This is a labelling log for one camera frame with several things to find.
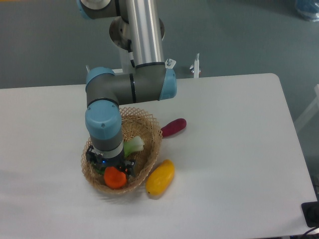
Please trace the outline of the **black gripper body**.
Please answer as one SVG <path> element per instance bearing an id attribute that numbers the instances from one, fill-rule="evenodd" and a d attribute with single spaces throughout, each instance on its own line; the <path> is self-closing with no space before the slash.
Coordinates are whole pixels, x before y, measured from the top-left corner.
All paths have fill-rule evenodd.
<path id="1" fill-rule="evenodd" d="M 120 154 L 112 158 L 104 158 L 101 154 L 95 153 L 95 168 L 98 170 L 105 170 L 107 167 L 117 167 L 123 164 L 125 153 L 122 150 Z"/>

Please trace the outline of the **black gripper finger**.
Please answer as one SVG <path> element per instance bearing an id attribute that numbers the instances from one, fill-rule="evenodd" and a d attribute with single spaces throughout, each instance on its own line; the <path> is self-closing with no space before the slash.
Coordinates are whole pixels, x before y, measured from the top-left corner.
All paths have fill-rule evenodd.
<path id="1" fill-rule="evenodd" d="M 128 176 L 135 177 L 136 176 L 135 165 L 136 165 L 136 161 L 134 159 L 132 159 L 132 160 L 123 160 L 120 163 L 119 171 L 125 173 L 125 175 L 127 177 Z"/>
<path id="2" fill-rule="evenodd" d="M 92 145 L 90 145 L 85 153 L 86 160 L 91 163 L 91 165 L 95 167 L 102 167 L 103 166 L 103 157 L 100 154 L 95 152 L 95 149 Z"/>

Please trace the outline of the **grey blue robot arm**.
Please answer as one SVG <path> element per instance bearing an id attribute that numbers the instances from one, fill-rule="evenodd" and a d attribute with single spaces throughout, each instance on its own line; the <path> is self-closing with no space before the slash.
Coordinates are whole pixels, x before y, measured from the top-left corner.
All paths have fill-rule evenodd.
<path id="1" fill-rule="evenodd" d="M 162 29 L 154 0 L 79 0 L 88 19 L 114 17 L 126 23 L 129 35 L 120 44 L 130 55 L 131 73 L 120 75 L 106 67 L 90 69 L 86 77 L 85 125 L 91 139 L 86 159 L 99 172 L 116 167 L 134 175 L 134 160 L 124 153 L 120 105 L 173 98 L 176 76 L 162 50 Z"/>

